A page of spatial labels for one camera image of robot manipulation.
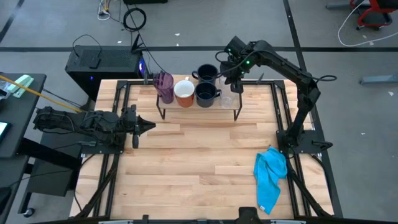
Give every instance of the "floor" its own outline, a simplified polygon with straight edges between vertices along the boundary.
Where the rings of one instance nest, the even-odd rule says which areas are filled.
[[[329,155],[344,217],[398,221],[395,210],[398,207],[395,150],[398,87],[358,84],[363,76],[397,72],[398,50],[392,47],[398,47],[398,36],[362,45],[351,52],[337,50],[343,46],[336,33],[349,10],[329,11],[325,9],[327,0],[248,0],[244,4],[238,0],[169,0],[167,4],[140,4],[147,14],[141,34],[148,46],[174,47],[170,48],[174,51],[152,53],[170,73],[190,73],[203,63],[216,65],[215,52],[177,51],[176,46],[223,46],[234,35],[245,42],[264,39],[280,47],[283,51],[279,54],[302,66],[284,3],[291,8],[300,46],[319,49],[319,52],[302,53],[307,70],[316,77],[329,74],[338,77],[335,82],[319,83],[322,95],[317,107],[325,138],[334,144]],[[45,88],[84,104],[87,99],[84,91],[64,71],[69,56],[67,47],[83,34],[92,35],[101,45],[130,45],[130,33],[122,30],[121,24],[97,20],[98,4],[98,0],[2,0],[0,30],[2,34],[7,32],[4,38],[0,35],[0,70],[45,73]],[[112,0],[110,9],[113,17],[119,18],[119,1]],[[125,11],[122,5],[122,17]],[[141,22],[140,15],[133,16],[136,22]],[[398,22],[393,22],[380,31],[356,31],[355,17],[348,19],[341,30],[341,39],[347,44],[384,37],[398,30]],[[398,21],[398,13],[392,17]],[[78,44],[96,43],[87,38]],[[159,71],[153,59],[149,64],[153,72]],[[283,78],[264,67],[254,68],[246,78],[258,78],[262,73],[264,78]],[[45,105],[61,109],[43,99],[37,106]],[[35,141],[40,141],[41,136],[31,126],[26,133],[26,137]],[[21,185],[16,202],[24,186]],[[65,198],[34,195],[30,207],[37,209],[36,214],[30,218],[17,215],[19,203],[15,203],[8,223],[64,219],[71,203],[72,194]]]

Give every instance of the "red chair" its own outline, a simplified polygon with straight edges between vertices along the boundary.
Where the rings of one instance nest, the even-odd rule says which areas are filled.
[[[350,5],[354,9],[358,0],[351,0]],[[358,8],[359,19],[357,30],[363,27],[382,28],[391,24],[392,19],[389,13],[398,9],[398,0],[369,0],[370,5]]]

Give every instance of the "yellow stick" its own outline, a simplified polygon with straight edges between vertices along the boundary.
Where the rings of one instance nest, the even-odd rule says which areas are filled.
[[[60,106],[63,106],[63,107],[65,107],[65,108],[68,108],[68,109],[71,109],[71,110],[74,110],[74,111],[76,111],[77,113],[82,112],[81,110],[79,110],[79,109],[77,109],[77,108],[73,108],[73,107],[71,107],[71,106],[65,105],[65,104],[63,104],[63,103],[61,103],[61,102],[58,102],[58,101],[55,101],[55,100],[53,100],[53,99],[51,99],[51,98],[49,98],[49,97],[47,97],[47,96],[45,96],[45,95],[43,95],[43,94],[41,94],[41,93],[38,93],[38,92],[36,92],[36,91],[34,91],[34,90],[31,90],[30,88],[24,87],[23,85],[20,85],[20,84],[14,82],[14,81],[12,81],[12,80],[10,80],[10,79],[8,79],[8,78],[2,76],[2,75],[0,75],[0,79],[4,80],[4,81],[6,81],[6,82],[12,83],[12,84],[18,86],[19,88],[23,88],[24,90],[28,91],[29,93],[33,93],[33,94],[35,94],[35,95],[37,95],[37,96],[40,96],[40,97],[42,97],[42,98],[45,98],[46,100],[49,100],[49,101],[51,101],[51,102],[53,102],[53,103],[56,103],[56,104],[58,104],[58,105],[60,105]]]

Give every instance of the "mug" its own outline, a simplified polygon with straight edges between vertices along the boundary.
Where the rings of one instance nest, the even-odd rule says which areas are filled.
[[[189,80],[189,77],[185,77],[185,80],[181,80],[174,85],[174,95],[177,103],[184,108],[192,106],[194,91],[195,86]]]
[[[210,82],[214,85],[217,73],[217,68],[214,65],[204,64],[198,68],[198,71],[192,72],[192,77],[199,80],[199,83]]]
[[[221,95],[221,90],[211,84],[210,82],[199,83],[195,88],[195,95],[197,96],[197,103],[203,108],[213,105],[214,99]]]
[[[169,73],[160,72],[154,77],[154,86],[156,88],[157,94],[161,97],[163,103],[171,103],[174,100],[173,94],[173,76]]]

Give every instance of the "computer tower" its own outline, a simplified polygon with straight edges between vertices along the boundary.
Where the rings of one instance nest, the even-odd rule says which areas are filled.
[[[101,80],[148,76],[142,53],[132,54],[129,46],[102,46],[100,52],[99,46],[76,45],[75,51],[70,53],[65,71],[93,101],[97,99]],[[99,63],[95,68],[96,58]]]

